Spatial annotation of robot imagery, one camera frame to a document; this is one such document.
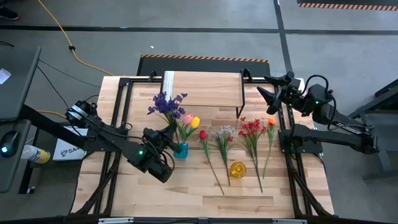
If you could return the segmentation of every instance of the gray floor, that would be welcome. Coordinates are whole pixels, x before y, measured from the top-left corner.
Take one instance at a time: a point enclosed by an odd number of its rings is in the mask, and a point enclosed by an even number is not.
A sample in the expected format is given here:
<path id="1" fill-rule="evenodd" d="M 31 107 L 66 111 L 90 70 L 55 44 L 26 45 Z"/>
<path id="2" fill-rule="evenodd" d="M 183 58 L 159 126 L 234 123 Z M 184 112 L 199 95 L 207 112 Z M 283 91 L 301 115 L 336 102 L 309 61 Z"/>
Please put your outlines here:
<path id="1" fill-rule="evenodd" d="M 276 29 L 271 0 L 43 0 L 65 26 L 190 27 Z M 309 9 L 293 0 L 280 0 L 286 29 L 397 30 L 397 12 Z M 15 0 L 9 7 L 22 19 L 12 24 L 54 25 L 35 0 Z M 141 54 L 211 55 L 266 58 L 275 76 L 285 73 L 279 34 L 186 32 L 69 32 L 78 55 L 116 75 L 136 73 Z M 16 46 L 39 45 L 41 59 L 71 75 L 100 85 L 104 74 L 78 63 L 61 32 L 0 30 L 0 40 Z M 341 113 L 350 113 L 371 100 L 372 94 L 398 75 L 396 35 L 287 35 L 297 77 L 324 75 L 334 90 Z M 76 82 L 40 63 L 68 104 L 98 94 L 99 89 Z M 37 110 L 65 112 L 65 106 L 38 71 L 27 98 Z M 383 117 L 394 128 L 396 117 Z M 383 147 L 394 147 L 385 144 Z M 362 176 L 377 172 L 376 155 L 365 156 L 348 147 L 323 145 L 335 213 L 345 218 L 398 222 L 398 181 L 364 183 Z M 44 169 L 34 195 L 0 195 L 0 220 L 66 214 L 73 202 L 76 164 Z"/>

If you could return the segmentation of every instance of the red tulip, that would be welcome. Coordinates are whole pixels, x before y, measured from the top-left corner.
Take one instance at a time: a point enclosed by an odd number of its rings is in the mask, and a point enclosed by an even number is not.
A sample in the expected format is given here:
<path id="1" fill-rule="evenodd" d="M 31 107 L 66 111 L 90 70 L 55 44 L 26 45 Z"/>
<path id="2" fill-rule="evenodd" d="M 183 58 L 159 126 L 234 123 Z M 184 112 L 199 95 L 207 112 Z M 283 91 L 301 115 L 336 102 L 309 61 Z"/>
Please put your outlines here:
<path id="1" fill-rule="evenodd" d="M 201 130 L 201 131 L 199 132 L 199 138 L 200 138 L 201 140 L 204 140 L 204 139 L 207 138 L 207 134 L 206 134 L 206 131 L 205 131 L 205 130 Z"/>

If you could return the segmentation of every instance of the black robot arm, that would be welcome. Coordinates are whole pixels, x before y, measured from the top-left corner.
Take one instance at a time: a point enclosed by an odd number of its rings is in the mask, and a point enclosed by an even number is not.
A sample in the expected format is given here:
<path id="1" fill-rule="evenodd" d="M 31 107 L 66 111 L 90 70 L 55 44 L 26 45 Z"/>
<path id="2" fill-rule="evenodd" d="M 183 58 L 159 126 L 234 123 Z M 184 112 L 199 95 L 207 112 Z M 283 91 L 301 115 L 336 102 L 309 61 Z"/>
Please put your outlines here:
<path id="1" fill-rule="evenodd" d="M 307 94 L 303 95 L 308 87 L 308 81 L 313 77 L 325 79 L 326 87 L 319 84 L 312 85 Z M 301 112 L 302 116 L 309 116 L 312 113 L 312 119 L 315 122 L 328 125 L 329 131 L 318 131 L 309 129 L 301 124 L 295 124 L 289 136 L 289 141 L 293 145 L 302 146 L 304 141 L 320 141 L 349 146 L 364 154 L 372 154 L 378 151 L 377 146 L 374 146 L 374 138 L 365 124 L 339 113 L 334 106 L 329 104 L 331 101 L 334 103 L 336 101 L 332 95 L 333 91 L 328 89 L 329 83 L 325 77 L 320 75 L 311 76 L 307 80 L 303 92 L 299 90 L 300 80 L 294 78 L 293 72 L 288 72 L 279 78 L 264 78 L 276 87 L 281 86 L 277 93 L 271 93 L 261 87 L 257 87 L 269 105 L 267 113 L 276 113 L 281 103 L 285 103 Z M 351 134 L 333 132 L 333 130 L 338 128 L 344 129 Z"/>
<path id="2" fill-rule="evenodd" d="M 121 151 L 128 163 L 142 172 L 148 171 L 161 182 L 166 182 L 173 169 L 160 158 L 166 147 L 175 152 L 180 148 L 172 141 L 176 125 L 169 125 L 160 131 L 145 128 L 143 137 L 127 136 L 126 129 L 119 129 L 102 122 L 97 115 L 96 104 L 78 101 L 66 113 L 67 120 L 79 128 L 88 128 L 84 141 L 76 145 L 85 151 Z M 127 138 L 140 139 L 143 143 L 132 142 Z"/>

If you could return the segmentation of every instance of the orange flower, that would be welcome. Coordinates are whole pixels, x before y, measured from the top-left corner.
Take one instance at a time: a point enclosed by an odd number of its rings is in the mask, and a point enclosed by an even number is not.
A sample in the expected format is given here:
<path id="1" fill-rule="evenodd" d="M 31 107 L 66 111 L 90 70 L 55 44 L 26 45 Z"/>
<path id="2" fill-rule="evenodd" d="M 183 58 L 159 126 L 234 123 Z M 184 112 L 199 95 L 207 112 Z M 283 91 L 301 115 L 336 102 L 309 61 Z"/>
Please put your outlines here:
<path id="1" fill-rule="evenodd" d="M 275 119 L 274 118 L 268 119 L 268 125 L 269 126 L 274 126 L 275 125 Z"/>

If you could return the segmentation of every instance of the yellow and black tape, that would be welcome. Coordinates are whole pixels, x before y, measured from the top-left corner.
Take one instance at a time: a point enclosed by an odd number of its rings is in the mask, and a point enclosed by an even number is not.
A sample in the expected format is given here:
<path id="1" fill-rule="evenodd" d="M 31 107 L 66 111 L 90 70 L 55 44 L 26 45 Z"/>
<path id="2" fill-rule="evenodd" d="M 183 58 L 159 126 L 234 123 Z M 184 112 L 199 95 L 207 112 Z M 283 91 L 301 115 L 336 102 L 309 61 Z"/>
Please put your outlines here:
<path id="1" fill-rule="evenodd" d="M 254 59 L 254 58 L 229 58 L 229 57 L 206 57 L 206 56 L 184 56 L 184 55 L 152 55 L 144 54 L 141 58 L 183 58 L 183 59 L 197 59 L 197 60 L 229 60 L 239 62 L 263 62 L 268 63 L 266 59 Z"/>
<path id="2" fill-rule="evenodd" d="M 300 7 L 314 7 L 320 9 L 359 9 L 359 10 L 384 10 L 398 11 L 398 6 L 374 6 L 359 4 L 325 4 L 325 3 L 299 3 Z"/>

